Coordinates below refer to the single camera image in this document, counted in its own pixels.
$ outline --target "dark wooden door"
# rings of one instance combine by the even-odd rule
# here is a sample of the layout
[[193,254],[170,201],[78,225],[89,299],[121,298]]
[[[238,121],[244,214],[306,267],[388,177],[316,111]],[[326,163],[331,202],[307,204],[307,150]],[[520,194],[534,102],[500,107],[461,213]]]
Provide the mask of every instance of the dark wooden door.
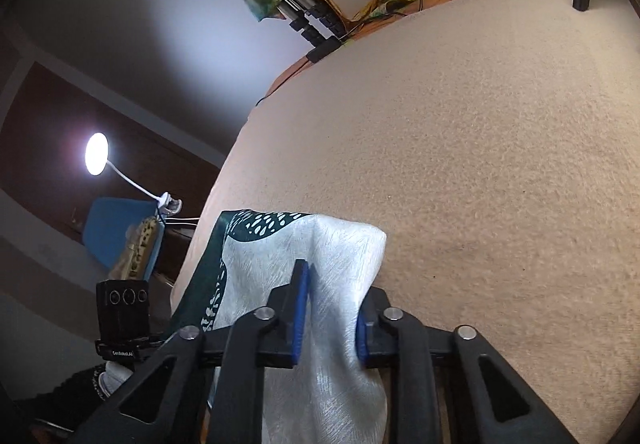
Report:
[[25,209],[80,241],[94,199],[145,199],[109,167],[84,166],[95,132],[109,140],[110,161],[155,195],[168,191],[198,217],[219,169],[34,64],[0,131],[0,187]]

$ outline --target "beige carpet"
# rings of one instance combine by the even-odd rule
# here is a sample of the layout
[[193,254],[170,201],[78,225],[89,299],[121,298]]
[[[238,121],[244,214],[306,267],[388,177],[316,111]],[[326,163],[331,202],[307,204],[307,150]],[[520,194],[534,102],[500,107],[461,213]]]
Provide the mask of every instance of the beige carpet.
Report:
[[207,202],[388,234],[377,285],[477,326],[582,443],[640,393],[640,20],[626,0],[458,0],[349,44],[252,112]]

